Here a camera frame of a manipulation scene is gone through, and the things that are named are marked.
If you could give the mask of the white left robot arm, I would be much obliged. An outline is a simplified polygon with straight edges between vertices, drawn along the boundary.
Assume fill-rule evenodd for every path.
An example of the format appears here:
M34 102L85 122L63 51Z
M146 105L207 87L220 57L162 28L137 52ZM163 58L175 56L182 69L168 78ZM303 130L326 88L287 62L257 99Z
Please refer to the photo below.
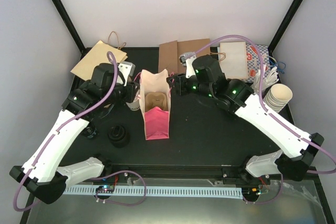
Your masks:
M122 62L118 71L110 63L101 63L90 80L72 90L62 104L57 121L34 155L9 174L30 193L46 204L54 203L63 192L87 179L108 181L113 174L111 163L100 154L85 161L60 166L66 152L78 135L88 139L97 136L93 121L117 104L131 102L138 85L131 81L135 65Z

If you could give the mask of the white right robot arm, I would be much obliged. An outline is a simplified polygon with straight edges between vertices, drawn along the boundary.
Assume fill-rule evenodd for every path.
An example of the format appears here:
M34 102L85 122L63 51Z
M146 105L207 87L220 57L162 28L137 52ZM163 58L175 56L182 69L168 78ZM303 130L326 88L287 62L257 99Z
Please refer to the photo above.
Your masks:
M209 97L222 110L234 114L259 129L280 149L262 156L246 159L238 171L239 179L252 183L257 177L282 174L301 181L309 172L324 138L309 134L260 102L258 94L238 79L228 80L222 73L218 61L212 56L182 56L186 73L167 78L167 83L179 95L195 93Z

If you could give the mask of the cake print paper bag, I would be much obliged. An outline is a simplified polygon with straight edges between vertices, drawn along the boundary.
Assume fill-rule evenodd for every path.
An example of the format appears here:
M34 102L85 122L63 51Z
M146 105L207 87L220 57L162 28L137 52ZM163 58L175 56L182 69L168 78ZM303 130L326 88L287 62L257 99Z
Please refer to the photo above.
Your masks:
M171 89L168 71L153 74L142 70L140 75L140 110L147 141L169 138Z

